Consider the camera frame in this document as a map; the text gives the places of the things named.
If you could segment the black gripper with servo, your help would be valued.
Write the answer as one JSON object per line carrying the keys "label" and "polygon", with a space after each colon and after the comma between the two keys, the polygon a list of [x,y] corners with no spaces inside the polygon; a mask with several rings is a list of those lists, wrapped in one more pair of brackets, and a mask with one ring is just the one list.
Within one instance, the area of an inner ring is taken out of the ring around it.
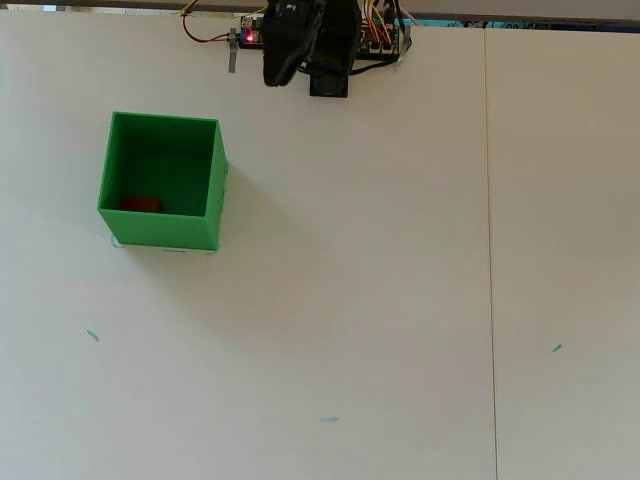
{"label": "black gripper with servo", "polygon": [[[269,87],[289,83],[311,55],[323,14],[322,1],[276,0],[267,3],[263,18],[263,80]],[[283,34],[304,32],[292,40]]]}

